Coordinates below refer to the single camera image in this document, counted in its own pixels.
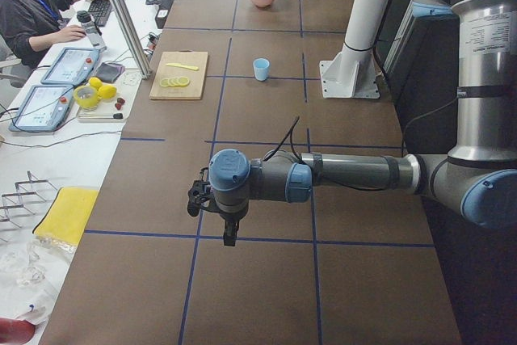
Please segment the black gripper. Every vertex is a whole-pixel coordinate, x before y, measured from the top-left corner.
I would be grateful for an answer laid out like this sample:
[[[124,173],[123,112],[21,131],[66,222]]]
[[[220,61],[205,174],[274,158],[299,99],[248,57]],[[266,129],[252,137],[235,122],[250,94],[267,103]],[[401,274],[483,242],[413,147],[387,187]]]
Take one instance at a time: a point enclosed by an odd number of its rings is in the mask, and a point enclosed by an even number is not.
[[[224,204],[218,199],[214,200],[216,212],[225,219],[223,243],[225,246],[234,246],[237,241],[239,220],[248,213],[248,200],[238,199],[235,203]]]

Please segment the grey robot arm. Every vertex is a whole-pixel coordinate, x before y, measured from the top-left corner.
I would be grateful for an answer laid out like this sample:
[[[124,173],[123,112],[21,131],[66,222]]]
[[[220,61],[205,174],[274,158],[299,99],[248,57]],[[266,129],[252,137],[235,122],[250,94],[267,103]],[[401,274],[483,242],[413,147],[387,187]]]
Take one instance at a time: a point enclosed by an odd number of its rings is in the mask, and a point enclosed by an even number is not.
[[[188,211],[219,215],[223,243],[237,241],[252,200],[303,203],[316,186],[403,190],[487,229],[516,223],[516,0],[410,0],[410,15],[456,23],[458,45],[413,88],[418,114],[399,82],[402,139],[393,156],[297,153],[281,146],[249,159],[217,152],[202,170]]]

